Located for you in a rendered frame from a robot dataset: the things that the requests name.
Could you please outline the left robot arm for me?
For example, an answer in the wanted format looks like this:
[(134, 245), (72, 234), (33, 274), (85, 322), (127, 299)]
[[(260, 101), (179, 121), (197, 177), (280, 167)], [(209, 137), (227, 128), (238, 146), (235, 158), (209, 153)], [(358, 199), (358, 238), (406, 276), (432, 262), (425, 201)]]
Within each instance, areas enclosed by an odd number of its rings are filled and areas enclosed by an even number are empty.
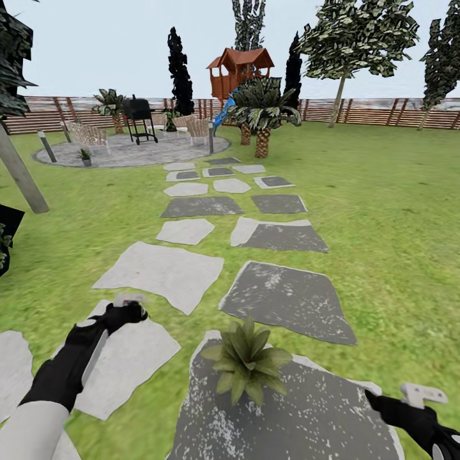
[(126, 323), (142, 321), (140, 302), (147, 299), (144, 293), (118, 291), (106, 314), (74, 324), (64, 346), (41, 365), (32, 388), (0, 427), (0, 460), (52, 460), (107, 339)]

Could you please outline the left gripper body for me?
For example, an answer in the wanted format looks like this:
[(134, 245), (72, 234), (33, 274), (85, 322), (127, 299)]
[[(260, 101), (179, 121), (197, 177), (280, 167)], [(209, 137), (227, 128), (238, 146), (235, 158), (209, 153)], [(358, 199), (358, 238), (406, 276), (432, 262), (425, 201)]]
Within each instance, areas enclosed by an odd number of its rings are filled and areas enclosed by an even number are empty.
[(117, 315), (119, 320), (119, 330), (126, 323), (138, 323), (141, 320), (142, 306), (135, 303), (130, 303), (128, 306), (115, 307), (113, 303), (106, 306), (107, 313)]

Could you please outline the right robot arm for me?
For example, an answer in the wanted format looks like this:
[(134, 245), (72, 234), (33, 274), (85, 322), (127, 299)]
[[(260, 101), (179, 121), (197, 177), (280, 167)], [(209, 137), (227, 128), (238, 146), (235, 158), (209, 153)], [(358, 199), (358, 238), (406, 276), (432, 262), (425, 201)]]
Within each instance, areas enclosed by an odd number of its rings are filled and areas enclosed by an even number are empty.
[(371, 408), (380, 411), (388, 425), (404, 429), (433, 460), (460, 460), (460, 433), (438, 424), (436, 411), (424, 405), (424, 400), (447, 404), (445, 393), (437, 388), (404, 382), (399, 386), (406, 395), (399, 399), (375, 396), (365, 389)]

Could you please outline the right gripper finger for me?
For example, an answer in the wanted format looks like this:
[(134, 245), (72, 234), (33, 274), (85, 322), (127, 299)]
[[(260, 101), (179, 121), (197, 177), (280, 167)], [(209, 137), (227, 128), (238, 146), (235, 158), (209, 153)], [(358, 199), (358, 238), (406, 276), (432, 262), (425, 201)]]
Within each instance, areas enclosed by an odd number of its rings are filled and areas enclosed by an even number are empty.
[(381, 396), (375, 396), (368, 389), (365, 389), (365, 396), (367, 400), (370, 402), (371, 408), (375, 411), (381, 412), (381, 408), (380, 408)]

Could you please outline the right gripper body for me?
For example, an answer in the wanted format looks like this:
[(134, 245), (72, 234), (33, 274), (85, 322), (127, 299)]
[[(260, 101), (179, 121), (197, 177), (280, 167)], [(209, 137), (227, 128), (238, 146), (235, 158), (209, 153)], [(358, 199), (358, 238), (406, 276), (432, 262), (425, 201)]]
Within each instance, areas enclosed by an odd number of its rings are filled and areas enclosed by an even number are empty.
[(404, 429), (416, 443), (415, 424), (420, 419), (431, 419), (438, 421), (436, 411), (431, 407), (424, 406), (424, 409), (419, 409), (409, 406), (407, 403), (401, 402), (399, 399), (381, 396), (380, 408), (381, 419), (388, 425), (398, 426)]

